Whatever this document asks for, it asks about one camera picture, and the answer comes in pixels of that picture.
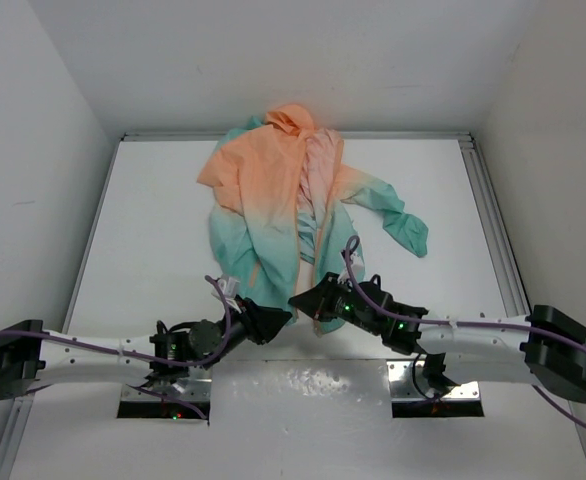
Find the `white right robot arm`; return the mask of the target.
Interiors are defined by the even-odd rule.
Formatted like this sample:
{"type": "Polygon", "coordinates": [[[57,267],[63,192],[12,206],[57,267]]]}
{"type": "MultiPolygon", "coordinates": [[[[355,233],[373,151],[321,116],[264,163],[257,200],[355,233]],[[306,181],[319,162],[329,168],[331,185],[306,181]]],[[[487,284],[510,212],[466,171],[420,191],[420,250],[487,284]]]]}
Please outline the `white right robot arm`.
{"type": "Polygon", "coordinates": [[[358,285],[328,273],[289,303],[319,321],[343,320],[403,355],[424,357],[422,377],[443,394],[473,381],[529,384],[586,404],[586,327],[548,306],[528,315],[454,323],[402,304],[379,276],[358,285]]]}

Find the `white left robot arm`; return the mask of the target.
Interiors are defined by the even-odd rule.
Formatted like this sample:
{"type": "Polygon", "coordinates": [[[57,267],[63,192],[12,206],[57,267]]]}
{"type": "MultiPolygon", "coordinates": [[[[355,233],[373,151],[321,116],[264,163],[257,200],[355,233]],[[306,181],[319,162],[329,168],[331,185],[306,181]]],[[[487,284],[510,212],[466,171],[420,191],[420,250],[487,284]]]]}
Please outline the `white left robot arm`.
{"type": "Polygon", "coordinates": [[[117,383],[158,390],[209,369],[244,342],[270,343],[290,321],[286,310],[235,298],[224,316],[157,323],[150,335],[82,338],[47,331],[40,320],[0,330],[0,400],[14,399],[61,383],[117,383]]]}

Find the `orange and teal gradient jacket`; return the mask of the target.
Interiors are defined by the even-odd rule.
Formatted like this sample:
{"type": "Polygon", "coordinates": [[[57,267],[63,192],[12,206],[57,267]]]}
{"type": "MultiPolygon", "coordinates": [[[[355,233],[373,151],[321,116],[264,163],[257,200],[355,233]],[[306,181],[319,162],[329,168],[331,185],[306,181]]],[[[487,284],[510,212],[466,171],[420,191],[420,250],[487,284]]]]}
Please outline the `orange and teal gradient jacket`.
{"type": "Polygon", "coordinates": [[[428,227],[408,213],[394,187],[343,161],[344,141],[318,126],[304,107],[288,104],[230,130],[198,176],[212,189],[212,253],[239,294],[293,312],[300,267],[317,285],[345,267],[342,251],[355,235],[346,209],[378,213],[383,230],[418,258],[428,227]]]}

